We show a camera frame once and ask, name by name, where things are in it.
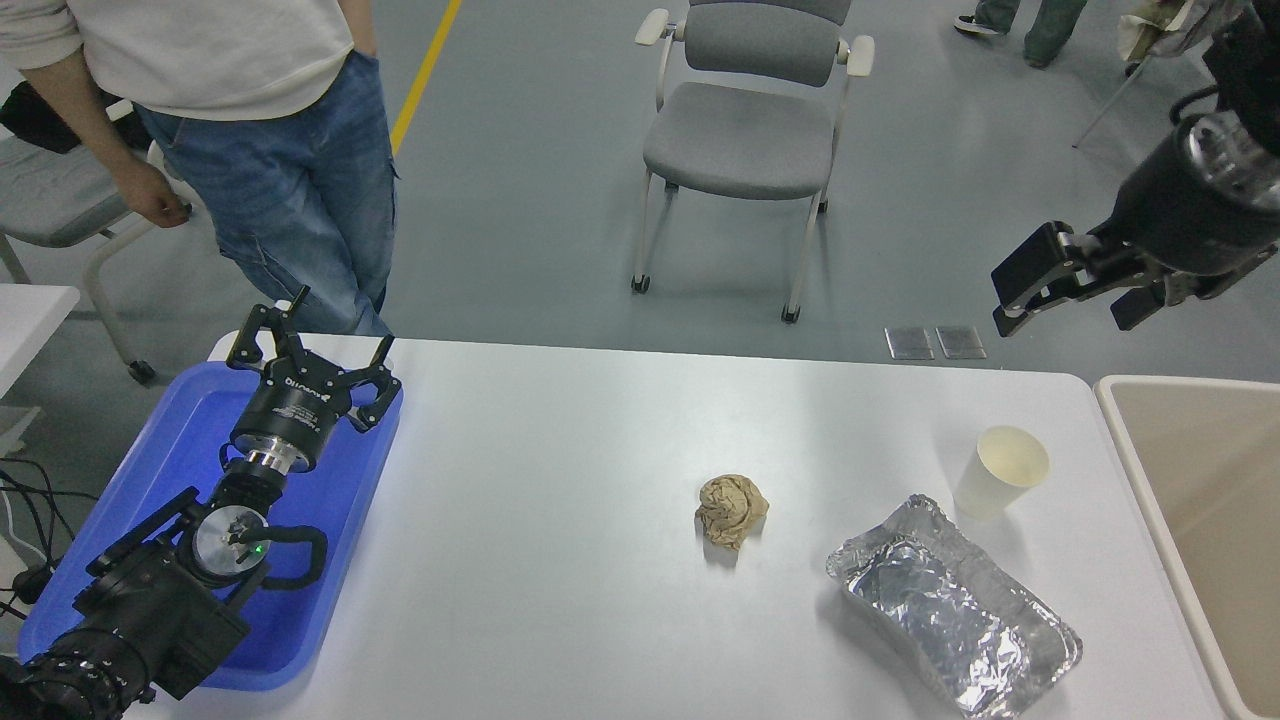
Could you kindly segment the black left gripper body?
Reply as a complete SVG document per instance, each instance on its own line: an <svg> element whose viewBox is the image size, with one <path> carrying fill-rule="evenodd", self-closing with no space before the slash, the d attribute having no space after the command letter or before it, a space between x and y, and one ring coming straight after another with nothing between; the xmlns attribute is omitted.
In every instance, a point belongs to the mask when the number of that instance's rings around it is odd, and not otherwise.
<svg viewBox="0 0 1280 720"><path fill-rule="evenodd" d="M232 443L244 456L269 454L287 459L289 471L311 471L351 407L351 392L335 377L270 365L232 430Z"/></svg>

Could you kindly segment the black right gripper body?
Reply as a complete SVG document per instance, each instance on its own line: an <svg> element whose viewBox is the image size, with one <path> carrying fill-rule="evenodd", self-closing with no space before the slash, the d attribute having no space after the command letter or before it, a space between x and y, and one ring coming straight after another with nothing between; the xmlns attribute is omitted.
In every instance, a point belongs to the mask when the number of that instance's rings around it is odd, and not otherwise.
<svg viewBox="0 0 1280 720"><path fill-rule="evenodd" d="M1211 186L1192 160L1190 135L1179 126L1124 181L1100 238L1176 272L1221 275L1277 242L1277 211Z"/></svg>

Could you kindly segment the person's right hand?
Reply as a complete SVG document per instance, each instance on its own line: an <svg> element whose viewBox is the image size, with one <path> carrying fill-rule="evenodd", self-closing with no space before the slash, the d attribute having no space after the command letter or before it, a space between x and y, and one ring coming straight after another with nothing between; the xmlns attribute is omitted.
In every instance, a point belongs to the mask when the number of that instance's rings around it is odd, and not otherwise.
<svg viewBox="0 0 1280 720"><path fill-rule="evenodd" d="M189 220L187 202L173 190L168 178L140 159L129 159L113 178L125 205L159 228L174 228Z"/></svg>

